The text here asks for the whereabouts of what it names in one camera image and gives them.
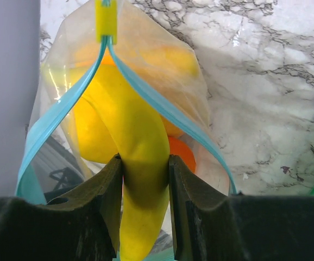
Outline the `orange fruit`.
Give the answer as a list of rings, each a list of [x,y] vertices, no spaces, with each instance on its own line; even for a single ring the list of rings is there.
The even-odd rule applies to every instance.
[[[172,136],[168,137],[170,154],[179,156],[186,166],[193,172],[196,172],[196,160],[192,150],[183,141],[174,138]]]

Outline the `yellow lemon front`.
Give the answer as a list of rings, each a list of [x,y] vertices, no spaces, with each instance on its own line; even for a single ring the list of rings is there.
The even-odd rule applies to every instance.
[[[93,97],[83,95],[73,109],[80,156],[95,163],[108,163],[118,149],[103,121],[102,107]]]

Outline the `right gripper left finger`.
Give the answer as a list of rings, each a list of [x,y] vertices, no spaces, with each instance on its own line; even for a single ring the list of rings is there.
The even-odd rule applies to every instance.
[[[119,244],[122,161],[46,205],[0,197],[0,260],[112,260]]]

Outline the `red yellow mango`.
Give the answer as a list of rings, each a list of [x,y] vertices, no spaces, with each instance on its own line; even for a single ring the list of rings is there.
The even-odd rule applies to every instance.
[[[72,68],[89,68],[95,61],[94,51],[82,47],[72,55],[70,63]],[[140,48],[114,48],[116,56],[128,65],[132,70],[157,70],[167,72],[171,75],[187,76],[197,78],[200,75],[200,68],[193,49],[189,46],[159,45]],[[115,65],[109,50],[104,52],[102,64]]]

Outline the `clear zip top bag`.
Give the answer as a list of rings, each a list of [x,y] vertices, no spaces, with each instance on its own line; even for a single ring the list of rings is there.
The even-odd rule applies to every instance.
[[[224,194],[234,179],[211,137],[207,87],[192,48],[127,1],[89,1],[68,16],[41,67],[52,106],[33,124],[16,195],[46,203],[31,169],[47,138],[65,133],[86,162],[121,157],[120,260],[173,260],[159,236],[169,210],[167,162],[179,156],[194,177]]]

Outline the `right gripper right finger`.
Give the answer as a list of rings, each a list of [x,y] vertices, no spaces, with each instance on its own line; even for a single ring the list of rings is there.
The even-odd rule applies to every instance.
[[[176,260],[314,260],[314,196],[227,196],[169,159]]]

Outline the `yellow banana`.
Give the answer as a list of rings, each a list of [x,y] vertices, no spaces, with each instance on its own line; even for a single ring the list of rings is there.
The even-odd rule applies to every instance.
[[[120,259],[143,260],[158,238],[169,202],[164,124],[116,66],[101,65],[85,95],[102,107],[124,165]]]

